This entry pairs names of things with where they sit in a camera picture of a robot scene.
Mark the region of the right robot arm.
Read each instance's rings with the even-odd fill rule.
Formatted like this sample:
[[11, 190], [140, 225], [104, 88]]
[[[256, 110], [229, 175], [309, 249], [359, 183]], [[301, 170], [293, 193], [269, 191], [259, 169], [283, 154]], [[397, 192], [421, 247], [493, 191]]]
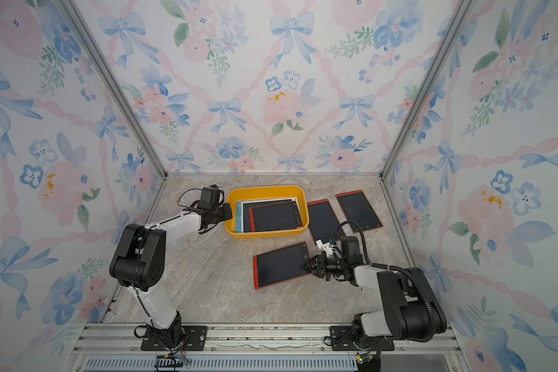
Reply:
[[334, 278], [378, 293], [381, 309], [357, 314], [351, 322], [351, 342], [361, 350], [387, 340], [427, 343], [446, 332], [444, 311], [419, 268], [367, 264], [361, 254], [329, 257], [325, 253], [308, 259], [301, 268], [326, 281]]

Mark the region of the red writing tablet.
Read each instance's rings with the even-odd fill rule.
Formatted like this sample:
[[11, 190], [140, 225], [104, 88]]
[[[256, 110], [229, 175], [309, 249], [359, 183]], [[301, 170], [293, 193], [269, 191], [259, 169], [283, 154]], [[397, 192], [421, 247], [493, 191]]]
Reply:
[[308, 228], [314, 241], [329, 243], [336, 232], [336, 239], [345, 237], [345, 232], [328, 199], [310, 201], [308, 204]]
[[362, 190], [337, 194], [336, 200], [347, 220], [356, 224], [356, 226], [351, 226], [353, 232], [369, 231], [383, 226]]
[[302, 217], [295, 201], [277, 201], [248, 209], [252, 233], [292, 230], [302, 227]]
[[311, 275], [302, 268], [309, 258], [306, 242], [253, 256], [254, 288], [259, 290]]

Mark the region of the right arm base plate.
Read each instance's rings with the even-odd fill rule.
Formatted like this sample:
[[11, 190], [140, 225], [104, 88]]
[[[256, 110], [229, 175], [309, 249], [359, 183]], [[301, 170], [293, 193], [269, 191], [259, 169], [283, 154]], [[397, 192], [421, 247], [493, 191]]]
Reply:
[[332, 351], [355, 351], [360, 353], [394, 351], [395, 344], [387, 336], [368, 336], [352, 325], [332, 325], [330, 334], [323, 339]]

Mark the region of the yellow plastic storage box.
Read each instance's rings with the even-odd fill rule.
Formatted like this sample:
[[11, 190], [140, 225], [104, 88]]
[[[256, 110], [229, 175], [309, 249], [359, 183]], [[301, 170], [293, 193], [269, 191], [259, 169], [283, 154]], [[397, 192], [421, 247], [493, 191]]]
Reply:
[[[238, 221], [238, 202], [259, 202], [261, 200], [267, 201], [268, 199], [285, 199], [296, 198], [299, 208], [302, 226], [295, 229], [275, 230], [270, 232], [237, 232]], [[303, 234], [309, 225], [308, 205], [304, 190], [296, 185], [277, 185], [277, 186], [260, 186], [249, 188], [237, 188], [232, 190], [227, 197], [226, 201], [230, 204], [233, 214], [233, 219], [225, 222], [226, 231], [235, 239], [258, 239], [258, 238], [275, 238], [275, 237], [290, 237]]]

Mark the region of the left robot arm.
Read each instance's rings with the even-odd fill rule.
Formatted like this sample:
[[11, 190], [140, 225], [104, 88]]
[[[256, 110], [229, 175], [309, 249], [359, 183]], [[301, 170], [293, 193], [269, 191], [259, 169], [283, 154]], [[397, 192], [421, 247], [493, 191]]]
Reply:
[[170, 349], [178, 348], [184, 341], [181, 315], [160, 283], [167, 245], [191, 233], [207, 233], [232, 217], [230, 204], [223, 203], [207, 209], [187, 207], [158, 223], [133, 223], [123, 229], [109, 273], [142, 306], [147, 315], [147, 337]]

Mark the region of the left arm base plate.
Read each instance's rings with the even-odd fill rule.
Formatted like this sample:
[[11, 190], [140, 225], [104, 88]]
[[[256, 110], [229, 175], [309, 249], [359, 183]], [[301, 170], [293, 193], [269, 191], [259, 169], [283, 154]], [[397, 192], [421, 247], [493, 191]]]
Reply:
[[142, 351], [203, 351], [208, 327], [206, 325], [179, 325], [169, 330], [158, 330], [146, 325]]

